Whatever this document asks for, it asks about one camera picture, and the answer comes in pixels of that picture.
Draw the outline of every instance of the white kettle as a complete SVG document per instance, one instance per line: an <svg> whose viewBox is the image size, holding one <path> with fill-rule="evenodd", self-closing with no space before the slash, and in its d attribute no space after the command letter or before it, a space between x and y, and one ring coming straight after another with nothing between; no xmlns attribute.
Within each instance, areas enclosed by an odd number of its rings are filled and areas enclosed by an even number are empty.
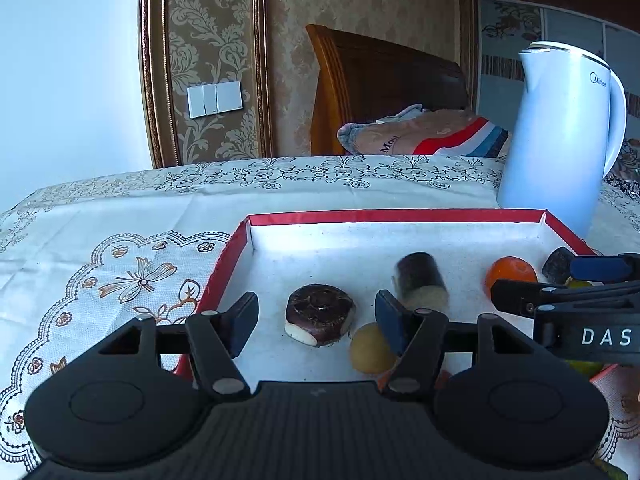
<svg viewBox="0 0 640 480"><path fill-rule="evenodd" d="M624 88L604 60L575 46L535 41L520 59L525 91L498 204L548 209L585 238L625 136Z"/></svg>

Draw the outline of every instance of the white light switch panel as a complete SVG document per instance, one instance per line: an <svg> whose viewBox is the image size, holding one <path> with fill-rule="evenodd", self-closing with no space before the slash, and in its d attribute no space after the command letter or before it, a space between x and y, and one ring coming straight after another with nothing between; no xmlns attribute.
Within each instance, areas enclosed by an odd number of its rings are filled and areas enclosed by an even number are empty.
<svg viewBox="0 0 640 480"><path fill-rule="evenodd" d="M189 102L189 117L191 119L207 115L204 109L204 88L202 85L187 88L187 101Z"/></svg>
<svg viewBox="0 0 640 480"><path fill-rule="evenodd" d="M218 112L218 104L216 103L216 86L217 85L214 83L202 85L202 89L204 90L204 111L207 115Z"/></svg>
<svg viewBox="0 0 640 480"><path fill-rule="evenodd" d="M218 113L242 108L242 94L239 81L228 83L218 83L216 85L216 98L218 103Z"/></svg>

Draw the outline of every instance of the bed headboard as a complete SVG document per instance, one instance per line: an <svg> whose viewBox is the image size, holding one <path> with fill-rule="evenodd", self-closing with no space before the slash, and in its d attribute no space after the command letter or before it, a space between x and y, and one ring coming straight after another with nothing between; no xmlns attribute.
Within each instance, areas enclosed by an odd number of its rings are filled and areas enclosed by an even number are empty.
<svg viewBox="0 0 640 480"><path fill-rule="evenodd" d="M345 123L370 123L421 103L430 110L466 108L457 63L367 36L307 25L320 76L311 125L312 155L341 155Z"/></svg>

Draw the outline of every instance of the kettle lid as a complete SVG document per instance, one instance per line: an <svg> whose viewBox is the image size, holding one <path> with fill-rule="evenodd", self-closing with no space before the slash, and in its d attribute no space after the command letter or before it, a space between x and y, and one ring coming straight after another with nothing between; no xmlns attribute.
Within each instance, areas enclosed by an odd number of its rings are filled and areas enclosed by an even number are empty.
<svg viewBox="0 0 640 480"><path fill-rule="evenodd" d="M604 65L609 68L609 64L604 61L601 57L596 56L593 52L589 52L588 50L584 50L583 48L579 48L577 46L569 45L566 43L558 43L557 41L534 41L529 45L529 48L537 49L537 48L550 48L553 50L565 50L571 54L577 54L579 56L588 57L589 59L593 59L595 62Z"/></svg>

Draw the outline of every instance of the blue stripe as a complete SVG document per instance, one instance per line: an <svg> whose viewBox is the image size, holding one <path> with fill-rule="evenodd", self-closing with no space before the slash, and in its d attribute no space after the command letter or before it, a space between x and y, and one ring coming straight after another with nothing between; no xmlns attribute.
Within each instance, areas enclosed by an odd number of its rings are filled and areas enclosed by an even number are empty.
<svg viewBox="0 0 640 480"><path fill-rule="evenodd" d="M484 138L484 140L480 143L480 146L478 146L468 155L463 156L486 156L486 154L489 153L489 150L494 145L495 141L498 139L498 137L500 137L502 131L503 130L500 126L494 126L494 129L491 130L491 133Z"/></svg>

